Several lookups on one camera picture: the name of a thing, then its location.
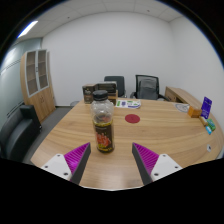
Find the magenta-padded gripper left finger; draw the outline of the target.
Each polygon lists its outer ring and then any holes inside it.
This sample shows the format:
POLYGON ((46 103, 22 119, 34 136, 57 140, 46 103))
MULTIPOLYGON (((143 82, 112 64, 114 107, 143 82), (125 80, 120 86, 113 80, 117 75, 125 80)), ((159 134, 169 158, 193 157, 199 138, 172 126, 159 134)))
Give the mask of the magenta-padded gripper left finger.
POLYGON ((65 155, 56 154, 42 166, 42 169, 72 183, 79 184, 90 153, 91 145, 86 143, 65 155))

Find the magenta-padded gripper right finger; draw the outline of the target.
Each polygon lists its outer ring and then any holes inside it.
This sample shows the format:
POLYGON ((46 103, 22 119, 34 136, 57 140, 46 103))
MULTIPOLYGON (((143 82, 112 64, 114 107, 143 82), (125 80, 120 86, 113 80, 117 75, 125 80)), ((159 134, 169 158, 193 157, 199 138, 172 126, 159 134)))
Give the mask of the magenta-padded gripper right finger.
POLYGON ((182 169, 169 155, 157 154, 137 143, 132 144, 132 154, 144 185, 182 169))

